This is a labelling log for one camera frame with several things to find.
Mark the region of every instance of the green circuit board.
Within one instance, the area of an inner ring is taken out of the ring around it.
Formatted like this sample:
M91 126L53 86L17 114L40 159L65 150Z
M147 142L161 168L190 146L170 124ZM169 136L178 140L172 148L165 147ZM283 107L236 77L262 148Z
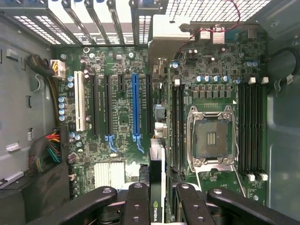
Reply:
M84 80L85 116L93 115L92 76L97 81L97 122L98 134L93 133L92 121L85 121L85 130L76 131L74 87L68 87L68 81L61 81L59 92L67 98L66 116L63 124L68 125L69 132L80 134L79 141L71 138L70 152L76 154L76 161L71 164L76 173L75 196L81 196L105 182L121 188L122 183L139 180L140 164L149 164L150 138L143 124L141 127L141 145L144 153L138 150L132 138L132 84L131 74L139 74L140 123L146 121L146 74L147 49L145 48L91 48L88 53L83 49L59 49L58 56L66 54L66 74L74 76L74 71L89 70L90 77ZM122 91L119 90L119 79L122 75ZM106 101L105 79L110 79L111 99ZM110 130L114 136L113 151L107 135L106 113L110 113Z

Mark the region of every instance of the ventilation grille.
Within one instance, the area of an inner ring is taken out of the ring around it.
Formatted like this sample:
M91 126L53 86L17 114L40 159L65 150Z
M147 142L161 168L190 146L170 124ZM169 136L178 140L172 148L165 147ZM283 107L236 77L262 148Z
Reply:
M240 11L240 21L246 21L271 0L234 0ZM234 5L226 0L169 0L166 14L170 21L179 16L192 22L235 22L238 20Z
M48 34L46 31L44 31L42 28L40 28L38 25L36 25L31 19L29 19L26 16L14 16L15 19L17 19L19 22L24 24L26 27L31 29L33 32L37 33L39 36L50 42L52 45L60 45L61 43L56 40L54 37L52 37L50 34Z
M140 44L147 44L148 38L149 38L149 29L150 29L150 22L151 22L151 16L139 16L139 27L140 27L140 33L139 33L139 40Z
M66 42L68 45L74 45L74 41L68 37L62 30L56 26L47 16L36 16L36 18L46 27L48 27L49 30L51 30L53 33L55 33L61 40Z

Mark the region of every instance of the screw hole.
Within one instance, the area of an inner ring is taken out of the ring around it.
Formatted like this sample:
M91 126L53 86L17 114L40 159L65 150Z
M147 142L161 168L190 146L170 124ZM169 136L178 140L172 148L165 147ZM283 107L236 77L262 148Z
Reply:
M134 222L138 223L139 222L139 217L133 217L132 218Z
M204 219L203 217L198 217L198 221L199 221L200 223L203 223L203 222L205 221L205 219Z

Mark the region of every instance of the ram slot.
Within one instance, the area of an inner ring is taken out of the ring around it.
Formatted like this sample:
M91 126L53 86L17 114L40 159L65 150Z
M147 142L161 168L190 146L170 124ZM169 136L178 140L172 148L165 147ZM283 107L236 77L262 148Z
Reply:
M178 115L177 115L177 88L172 88L172 165L178 168Z
M149 135L154 131L152 108L152 77L151 75L146 75L147 134Z
M245 84L245 172L249 173L251 165L251 155L250 155L250 122L251 122L251 112L250 112L250 87Z
M74 72L74 87L75 87L75 119L76 131L85 130L85 105L84 105L84 85L83 72Z
M239 172L245 172L245 87L239 85Z
M184 105L183 105L183 97L184 97L184 85L181 85L178 90L178 123L179 123L179 159L180 159L180 171L182 174L185 172L185 161L186 154L184 148Z
M99 135L99 89L97 76L91 76L91 96L92 96L92 131L93 135Z
M105 78L105 128L106 135L113 135L113 115L112 115L112 78L109 75Z

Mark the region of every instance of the cable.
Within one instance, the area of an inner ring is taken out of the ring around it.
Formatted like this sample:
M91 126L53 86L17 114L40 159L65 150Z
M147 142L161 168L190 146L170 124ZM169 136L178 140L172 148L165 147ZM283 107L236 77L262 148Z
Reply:
M191 39L193 39L198 33L202 32L202 31L204 31L204 30L205 30L205 31L212 32L212 33L222 33L222 32L226 32L226 31L229 31L229 30L233 30L233 29L235 29L235 28L239 25L239 23L240 23L240 11L239 11L239 8L238 8L237 4L236 4L233 0L225 0L225 1L229 1L229 2L231 2L231 3L234 5L234 7L235 7L235 9L236 9L236 11L237 11L237 15L238 15L238 17L239 17L238 20L237 20L237 22L236 22L231 28L224 29L224 30L211 30L211 29L207 29L207 28L199 29L198 31L195 32L195 34L194 34L192 37L189 38L189 40L188 40L186 43L184 43L184 44L178 49L177 53L180 53L181 50L182 50L182 48L183 48L184 46L186 46L186 45L189 43L189 41L190 41Z

